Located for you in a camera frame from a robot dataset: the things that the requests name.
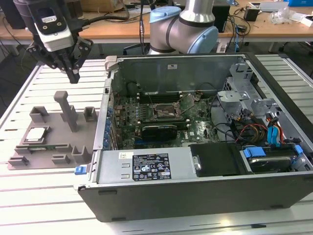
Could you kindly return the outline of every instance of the warning label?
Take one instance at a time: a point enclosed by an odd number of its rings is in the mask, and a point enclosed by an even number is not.
[[[167,153],[133,155],[133,180],[168,179],[171,179],[171,168]]]

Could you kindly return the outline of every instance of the floor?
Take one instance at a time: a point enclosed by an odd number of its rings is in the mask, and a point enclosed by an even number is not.
[[[248,46],[242,46],[241,52],[250,51],[254,54],[268,54],[270,43],[250,43]],[[128,44],[102,45],[104,55],[99,55],[98,45],[95,45],[89,55],[89,59],[105,58],[108,55],[122,55],[123,48]],[[31,70],[35,67],[36,61],[25,53],[22,46],[18,47],[20,55],[12,57],[8,55],[0,63],[0,117],[10,105],[15,95],[28,78]],[[304,72],[310,74],[313,70],[313,55],[309,55],[309,48],[300,43],[289,43],[284,53],[293,60]],[[129,51],[131,55],[139,55],[140,49]]]

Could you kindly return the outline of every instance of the white slotted table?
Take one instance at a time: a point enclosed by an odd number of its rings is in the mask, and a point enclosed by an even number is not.
[[[57,90],[66,90],[77,111],[86,106],[99,110],[107,72],[104,60],[88,60],[78,84],[47,66],[37,66],[0,119],[0,234],[41,235],[66,233],[111,234],[313,234],[313,194],[290,209],[250,211],[182,218],[131,222],[99,222],[73,185],[85,175],[75,176],[73,168],[7,169],[7,160],[30,124],[33,106],[59,112],[53,100]],[[266,225],[252,229],[251,224]]]

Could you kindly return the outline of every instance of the wooden desk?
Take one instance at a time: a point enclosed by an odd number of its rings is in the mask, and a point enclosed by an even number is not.
[[[250,0],[237,0],[239,6],[232,6],[230,8],[230,14],[238,8],[248,5]],[[303,13],[312,14],[313,7],[291,7],[291,10]],[[292,23],[273,24],[269,21],[270,13],[261,13],[258,15],[256,22],[249,22],[251,25],[251,31],[245,36],[245,42],[307,42],[313,41],[313,27],[307,27],[304,24],[292,21]],[[244,12],[238,14],[239,17],[244,16]],[[246,23],[238,18],[235,18],[235,23],[246,25]],[[230,22],[227,22],[227,33],[232,35],[232,26]],[[226,39],[220,39],[219,52],[224,52],[229,41]]]
[[[230,13],[248,4],[249,0],[238,0],[240,6],[232,6]],[[292,7],[292,10],[300,13],[311,14],[313,7]],[[98,13],[85,13],[86,18],[93,18],[99,16]],[[269,13],[262,13],[258,16],[256,22],[251,22],[251,32],[245,37],[245,42],[303,42],[313,41],[313,27],[309,28],[303,24],[292,22],[291,24],[277,24],[274,25],[269,22]],[[150,25],[149,14],[144,16],[145,23],[145,41],[149,42]],[[245,24],[240,19],[236,19],[237,24]],[[32,36],[25,30],[13,30],[9,25],[10,32],[22,44],[30,44]],[[108,21],[101,21],[92,24],[88,29],[85,29],[80,35],[84,38],[89,38],[94,43],[139,43],[139,23],[111,23]],[[226,48],[229,39],[232,36],[232,27],[228,22],[224,33],[219,34],[218,51],[223,52]],[[0,39],[4,44],[17,44],[11,35],[3,26],[2,19],[0,19]]]

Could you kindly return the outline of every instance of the blue latch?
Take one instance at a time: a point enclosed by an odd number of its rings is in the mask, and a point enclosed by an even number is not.
[[[301,148],[301,146],[296,145],[294,147],[295,151],[297,152],[298,156],[301,155],[303,153],[303,149]]]
[[[246,158],[251,157],[251,154],[250,154],[250,152],[249,152],[248,149],[245,149],[245,150],[244,150],[244,154],[245,154]]]
[[[246,158],[265,157],[266,154],[262,147],[248,147],[244,150]]]
[[[74,170],[75,175],[86,175],[87,174],[87,167],[86,166],[77,166]]]
[[[277,143],[277,136],[278,136],[278,128],[275,126],[270,126],[268,128],[268,143],[275,144],[277,147],[279,147],[280,144]]]

